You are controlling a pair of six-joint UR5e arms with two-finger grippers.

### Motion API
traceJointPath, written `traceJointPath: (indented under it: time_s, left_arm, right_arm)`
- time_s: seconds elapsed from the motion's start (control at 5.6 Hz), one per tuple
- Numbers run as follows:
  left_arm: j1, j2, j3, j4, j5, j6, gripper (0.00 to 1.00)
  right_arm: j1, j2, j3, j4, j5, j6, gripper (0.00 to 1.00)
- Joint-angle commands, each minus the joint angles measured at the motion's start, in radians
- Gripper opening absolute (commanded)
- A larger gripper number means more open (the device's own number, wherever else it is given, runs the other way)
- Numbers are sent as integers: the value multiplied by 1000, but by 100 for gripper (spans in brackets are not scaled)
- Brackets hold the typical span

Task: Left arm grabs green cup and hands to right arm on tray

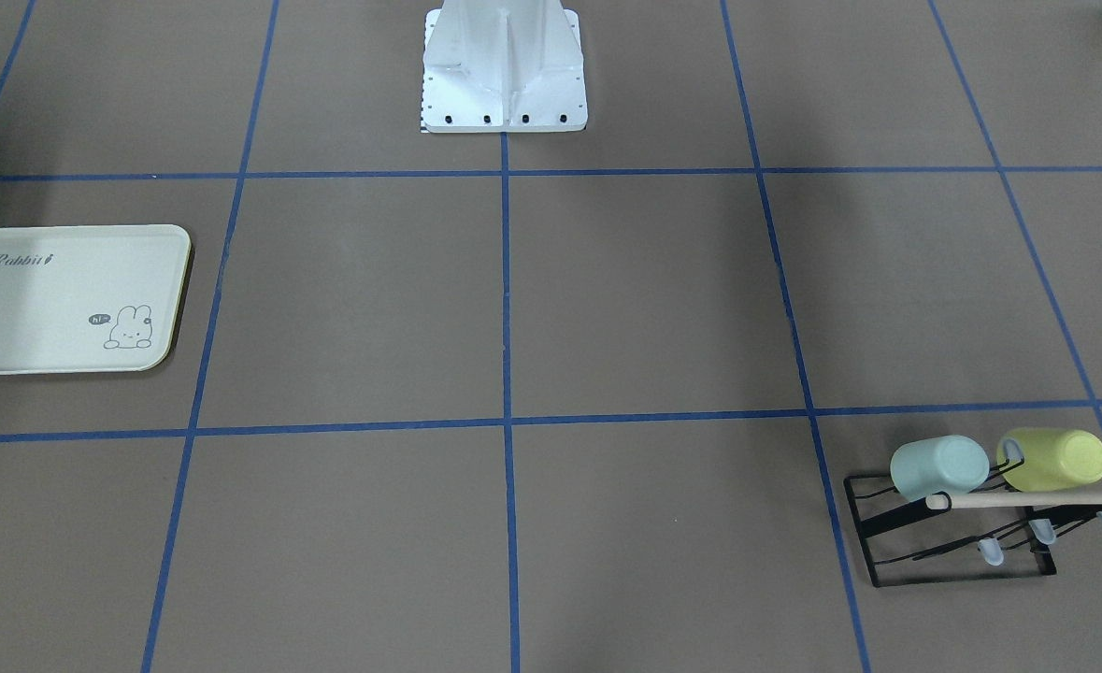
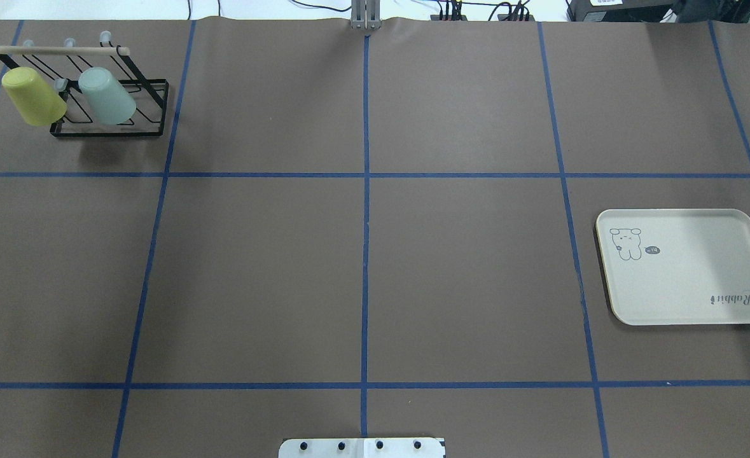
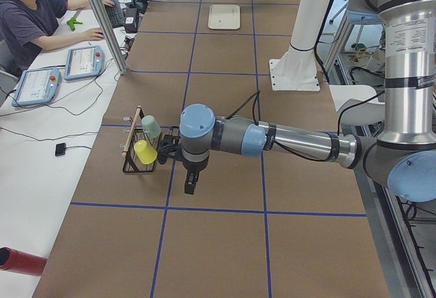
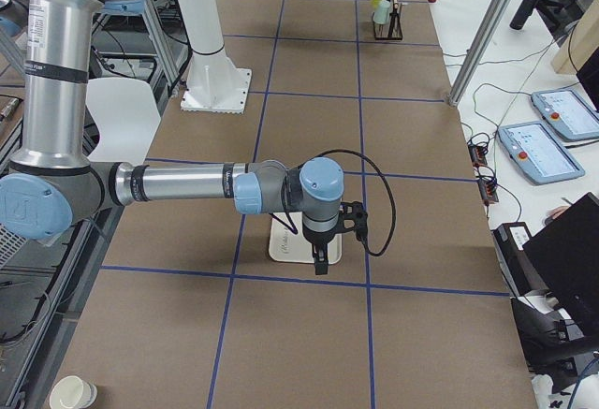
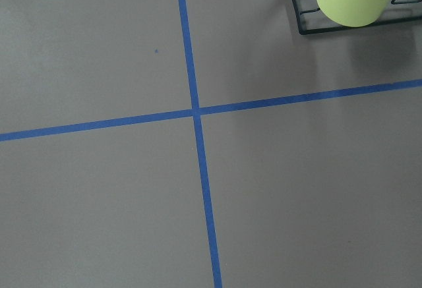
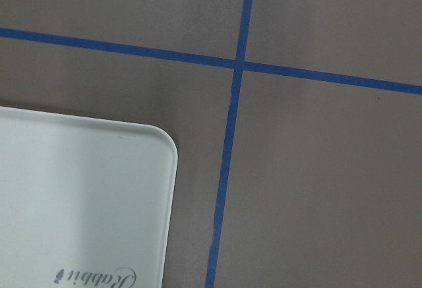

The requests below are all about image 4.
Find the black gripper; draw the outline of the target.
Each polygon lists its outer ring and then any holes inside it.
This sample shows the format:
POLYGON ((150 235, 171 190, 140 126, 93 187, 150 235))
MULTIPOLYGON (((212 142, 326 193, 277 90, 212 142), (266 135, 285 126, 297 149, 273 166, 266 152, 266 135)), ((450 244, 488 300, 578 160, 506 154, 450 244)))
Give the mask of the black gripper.
POLYGON ((302 228, 302 234, 312 247, 314 272, 316 275, 328 273, 328 256, 341 255, 341 235, 334 230, 325 232, 314 231, 307 226, 302 228))

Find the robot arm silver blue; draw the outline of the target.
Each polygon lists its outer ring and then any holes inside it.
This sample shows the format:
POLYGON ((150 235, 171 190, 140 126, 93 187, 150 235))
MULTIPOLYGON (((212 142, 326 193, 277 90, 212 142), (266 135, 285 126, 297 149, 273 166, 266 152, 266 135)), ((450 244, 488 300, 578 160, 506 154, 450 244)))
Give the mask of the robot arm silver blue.
POLYGON ((343 226, 343 170, 317 157, 153 168, 92 162, 82 151, 94 15, 122 0, 29 0, 22 146, 1 180, 1 257, 61 235, 100 210, 133 202, 230 198, 242 214, 300 212, 314 268, 343 226))

